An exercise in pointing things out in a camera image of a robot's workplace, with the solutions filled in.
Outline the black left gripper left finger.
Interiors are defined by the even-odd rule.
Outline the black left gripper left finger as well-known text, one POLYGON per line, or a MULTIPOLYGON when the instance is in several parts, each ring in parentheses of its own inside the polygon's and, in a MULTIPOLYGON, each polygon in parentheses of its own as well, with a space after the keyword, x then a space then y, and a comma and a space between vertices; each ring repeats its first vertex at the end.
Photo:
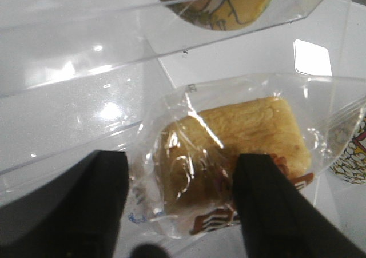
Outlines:
POLYGON ((1 207, 2 257, 112 257, 129 190, 124 152, 96 150, 1 207))

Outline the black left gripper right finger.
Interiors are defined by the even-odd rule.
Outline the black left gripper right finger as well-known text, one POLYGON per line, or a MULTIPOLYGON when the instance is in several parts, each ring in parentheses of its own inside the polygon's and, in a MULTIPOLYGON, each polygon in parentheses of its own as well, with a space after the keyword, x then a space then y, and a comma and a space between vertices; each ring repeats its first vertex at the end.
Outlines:
POLYGON ((248 257, 365 257, 269 155, 240 155, 232 191, 248 257))

